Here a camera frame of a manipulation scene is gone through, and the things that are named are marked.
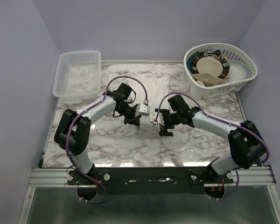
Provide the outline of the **white printed t shirt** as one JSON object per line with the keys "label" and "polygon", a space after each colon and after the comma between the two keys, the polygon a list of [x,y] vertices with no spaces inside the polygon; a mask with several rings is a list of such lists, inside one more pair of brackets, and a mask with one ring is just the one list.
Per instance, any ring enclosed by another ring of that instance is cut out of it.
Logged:
{"label": "white printed t shirt", "polygon": [[145,99],[145,92],[143,87],[147,90],[148,105],[150,112],[154,112],[159,107],[163,97],[168,94],[170,79],[168,77],[155,77],[148,73],[144,75],[135,75],[134,78],[140,82],[132,79],[127,79],[126,83],[132,88],[132,93],[128,98],[128,102],[132,106],[141,103]]}

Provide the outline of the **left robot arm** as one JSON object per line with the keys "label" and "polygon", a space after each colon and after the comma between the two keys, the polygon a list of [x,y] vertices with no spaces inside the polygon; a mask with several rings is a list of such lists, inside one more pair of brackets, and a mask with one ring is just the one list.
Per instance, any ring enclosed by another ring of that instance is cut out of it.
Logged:
{"label": "left robot arm", "polygon": [[69,138],[68,152],[74,166],[80,169],[78,179],[83,184],[90,184],[94,180],[93,162],[90,160],[86,147],[89,141],[91,125],[109,113],[117,112],[124,116],[124,123],[140,125],[140,115],[136,116],[137,105],[130,106],[126,100],[133,92],[132,88],[121,83],[118,89],[108,91],[106,98],[101,98],[90,105],[90,110],[79,116],[79,112],[67,109],[63,112],[57,127],[54,142],[60,148],[66,149]]}

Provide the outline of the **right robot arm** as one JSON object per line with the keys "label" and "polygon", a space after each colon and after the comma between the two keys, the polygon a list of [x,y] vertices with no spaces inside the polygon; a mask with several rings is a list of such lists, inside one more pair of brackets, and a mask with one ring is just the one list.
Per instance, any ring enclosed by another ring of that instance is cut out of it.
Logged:
{"label": "right robot arm", "polygon": [[183,93],[166,95],[164,99],[171,109],[158,107],[149,114],[149,118],[153,125],[160,127],[160,136],[173,136],[170,130],[183,124],[206,130],[229,142],[230,154],[218,157],[207,166],[205,177],[209,182],[217,182],[231,170],[248,169],[262,156],[269,156],[269,150],[253,122],[229,121],[205,112],[199,104],[190,108],[184,96]]}

